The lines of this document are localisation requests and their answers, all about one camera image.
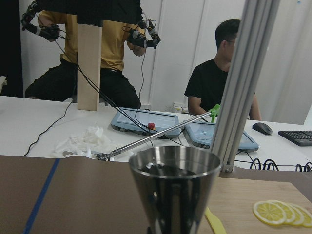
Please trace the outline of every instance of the metal cup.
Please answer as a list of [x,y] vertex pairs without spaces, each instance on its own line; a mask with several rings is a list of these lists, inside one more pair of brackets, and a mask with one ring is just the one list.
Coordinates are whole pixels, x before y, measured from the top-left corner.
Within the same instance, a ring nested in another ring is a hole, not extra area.
[[193,147],[163,146],[130,157],[153,234],[196,234],[220,159]]

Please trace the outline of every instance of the wooden board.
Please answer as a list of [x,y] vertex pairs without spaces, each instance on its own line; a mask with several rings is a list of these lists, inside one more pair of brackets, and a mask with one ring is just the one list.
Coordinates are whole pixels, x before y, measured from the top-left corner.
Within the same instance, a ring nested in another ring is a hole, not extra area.
[[[78,63],[82,72],[97,87],[100,83],[102,27],[78,24]],[[98,92],[78,71],[77,104],[79,110],[96,111]]]
[[[223,223],[228,234],[311,234],[312,228],[260,222],[253,205],[261,200],[281,200],[303,206],[312,212],[312,204],[291,183],[249,179],[217,178],[208,206]],[[197,234],[213,234],[203,217]]]

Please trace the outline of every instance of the wooden post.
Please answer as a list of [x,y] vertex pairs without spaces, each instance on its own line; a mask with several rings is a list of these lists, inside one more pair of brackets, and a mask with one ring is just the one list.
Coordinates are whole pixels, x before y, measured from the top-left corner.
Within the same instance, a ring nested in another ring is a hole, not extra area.
[[[100,84],[102,27],[78,24],[78,64],[87,78],[98,88]],[[90,86],[84,75],[78,71],[78,109],[96,111],[98,92]]]

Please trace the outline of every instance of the man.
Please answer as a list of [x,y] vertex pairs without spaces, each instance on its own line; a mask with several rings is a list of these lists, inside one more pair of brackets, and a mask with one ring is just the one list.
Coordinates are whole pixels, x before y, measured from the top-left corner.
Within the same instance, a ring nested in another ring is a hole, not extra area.
[[[188,97],[189,112],[200,115],[220,104],[231,65],[239,19],[228,19],[215,30],[215,58],[197,66],[190,77],[184,95]],[[250,119],[261,120],[256,95],[249,112]]]
[[[65,53],[61,54],[59,66],[50,68],[26,89],[25,97],[64,101],[72,96],[74,89],[77,92],[77,16],[41,11],[38,22],[44,26],[65,24]],[[103,22],[100,90],[119,107],[140,108],[135,88],[122,74],[124,43],[130,28],[136,29],[137,25]],[[128,46],[136,56],[142,56],[146,50],[131,43]]]

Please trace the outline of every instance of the metal pole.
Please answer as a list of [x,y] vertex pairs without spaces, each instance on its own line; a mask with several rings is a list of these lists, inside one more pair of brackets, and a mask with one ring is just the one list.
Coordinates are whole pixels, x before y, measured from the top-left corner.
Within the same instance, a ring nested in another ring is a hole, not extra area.
[[121,154],[121,153],[123,153],[123,152],[125,152],[125,151],[128,151],[128,150],[130,150],[130,149],[132,149],[132,148],[135,148],[135,147],[137,147],[137,146],[139,146],[139,145],[141,145],[141,144],[144,144],[145,142],[148,142],[148,141],[153,140],[153,139],[155,139],[155,138],[161,137],[161,136],[165,135],[167,132],[173,131],[173,130],[178,129],[178,128],[180,128],[180,127],[183,127],[183,126],[185,126],[186,124],[192,123],[192,122],[194,122],[194,121],[196,121],[196,120],[198,120],[198,119],[201,119],[201,118],[210,116],[211,114],[212,114],[212,111],[208,111],[208,112],[203,113],[203,114],[201,114],[201,115],[195,116],[195,117],[193,117],[193,118],[191,118],[191,119],[188,119],[188,120],[186,120],[186,121],[184,121],[184,122],[182,122],[182,123],[180,123],[180,124],[177,124],[177,125],[175,125],[175,126],[172,126],[172,127],[168,128],[168,129],[165,129],[165,130],[163,130],[163,131],[161,131],[161,132],[155,133],[155,134],[150,135],[150,136],[148,136],[148,137],[146,137],[146,138],[143,138],[143,139],[141,139],[141,140],[132,142],[132,143],[130,143],[130,144],[128,144],[128,145],[125,145],[125,146],[123,146],[123,147],[121,147],[121,148],[118,148],[118,149],[116,149],[116,150],[113,150],[113,151],[111,151],[111,152],[108,153],[108,154],[101,154],[99,157],[97,157],[97,159],[98,159],[98,160],[105,160],[105,161],[108,161],[110,157],[113,157],[113,156],[115,156],[115,155],[119,155],[119,154]]
[[279,0],[245,1],[211,152],[231,172],[267,50]]

